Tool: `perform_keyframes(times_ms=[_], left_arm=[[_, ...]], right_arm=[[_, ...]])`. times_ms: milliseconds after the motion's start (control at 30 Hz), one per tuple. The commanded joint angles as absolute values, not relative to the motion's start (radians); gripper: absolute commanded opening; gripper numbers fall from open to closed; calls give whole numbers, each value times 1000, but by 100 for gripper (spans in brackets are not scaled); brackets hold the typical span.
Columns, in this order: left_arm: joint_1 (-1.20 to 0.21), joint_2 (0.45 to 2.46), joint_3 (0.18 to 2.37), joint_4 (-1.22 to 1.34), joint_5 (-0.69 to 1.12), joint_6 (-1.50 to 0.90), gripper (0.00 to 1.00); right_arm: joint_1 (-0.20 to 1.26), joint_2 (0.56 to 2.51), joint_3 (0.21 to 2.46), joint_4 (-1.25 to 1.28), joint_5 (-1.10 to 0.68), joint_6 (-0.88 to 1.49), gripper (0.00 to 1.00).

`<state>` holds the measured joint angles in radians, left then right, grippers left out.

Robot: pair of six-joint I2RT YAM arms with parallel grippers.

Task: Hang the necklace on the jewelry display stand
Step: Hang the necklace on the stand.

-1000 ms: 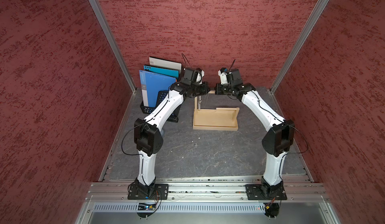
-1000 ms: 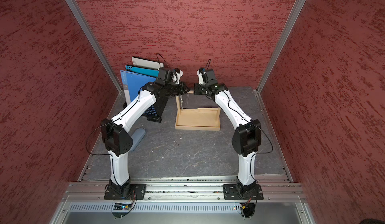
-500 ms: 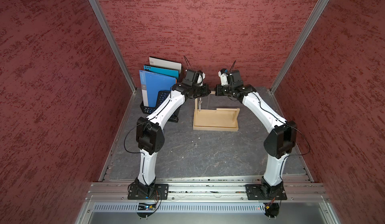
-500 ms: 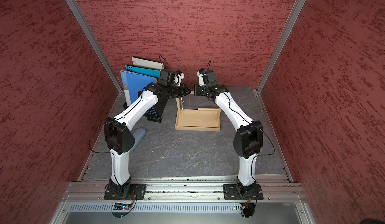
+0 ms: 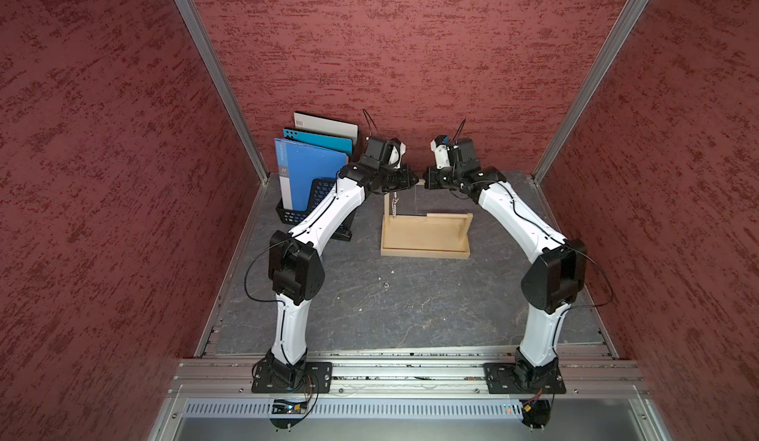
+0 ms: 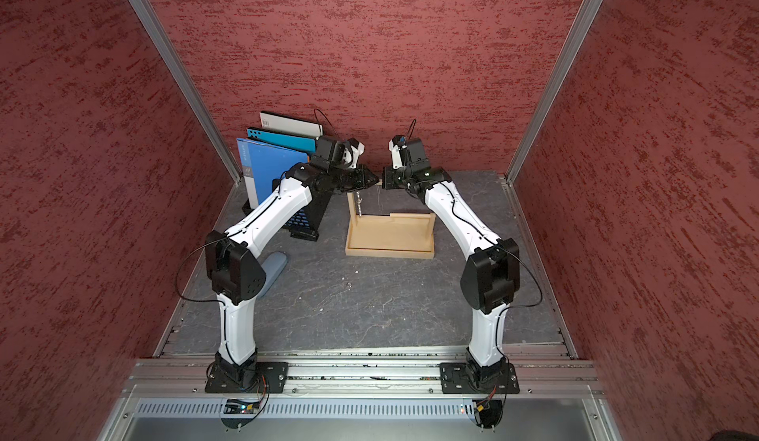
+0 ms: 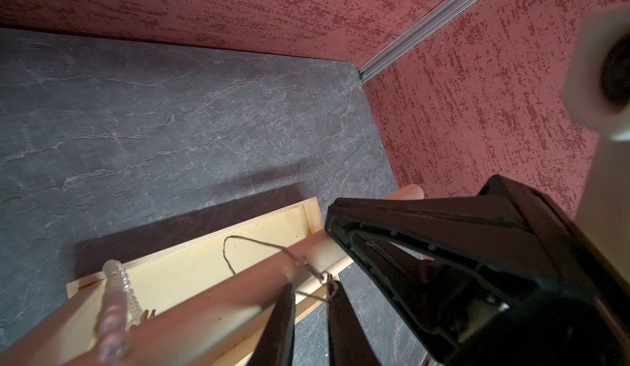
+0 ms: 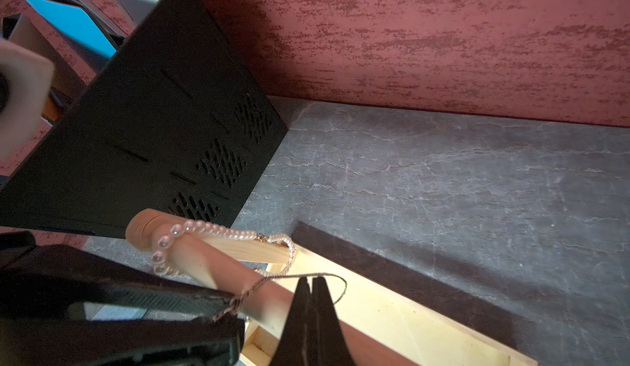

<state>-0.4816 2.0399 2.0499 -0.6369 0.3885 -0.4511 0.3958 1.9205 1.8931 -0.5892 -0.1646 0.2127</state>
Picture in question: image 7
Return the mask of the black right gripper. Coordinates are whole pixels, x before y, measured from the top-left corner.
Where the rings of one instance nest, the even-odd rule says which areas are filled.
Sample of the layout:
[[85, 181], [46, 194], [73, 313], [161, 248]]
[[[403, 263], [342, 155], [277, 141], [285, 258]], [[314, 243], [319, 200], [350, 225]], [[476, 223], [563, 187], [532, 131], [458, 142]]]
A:
[[434, 205], [432, 252], [475, 293], [445, 314], [441, 363], [628, 364], [628, 286], [548, 195], [495, 175]]

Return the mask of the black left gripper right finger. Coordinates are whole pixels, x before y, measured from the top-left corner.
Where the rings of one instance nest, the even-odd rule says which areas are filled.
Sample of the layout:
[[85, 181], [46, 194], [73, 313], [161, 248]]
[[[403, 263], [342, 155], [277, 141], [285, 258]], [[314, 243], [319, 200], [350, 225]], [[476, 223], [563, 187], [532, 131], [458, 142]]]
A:
[[326, 286], [329, 364], [380, 365], [342, 284], [331, 280]]

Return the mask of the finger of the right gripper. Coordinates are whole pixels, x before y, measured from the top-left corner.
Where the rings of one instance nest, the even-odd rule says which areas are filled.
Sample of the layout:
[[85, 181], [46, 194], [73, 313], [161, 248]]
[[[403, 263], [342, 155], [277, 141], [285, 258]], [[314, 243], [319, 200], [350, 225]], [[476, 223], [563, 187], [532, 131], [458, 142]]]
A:
[[340, 198], [326, 232], [426, 346], [520, 346], [532, 337], [532, 229], [510, 197]]

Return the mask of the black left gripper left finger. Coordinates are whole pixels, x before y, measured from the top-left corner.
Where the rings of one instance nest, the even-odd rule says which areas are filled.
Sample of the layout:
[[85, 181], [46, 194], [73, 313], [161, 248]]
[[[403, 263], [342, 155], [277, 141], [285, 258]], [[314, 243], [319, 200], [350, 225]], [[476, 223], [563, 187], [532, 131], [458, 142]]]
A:
[[295, 293], [283, 287], [248, 366], [292, 366], [295, 344]]

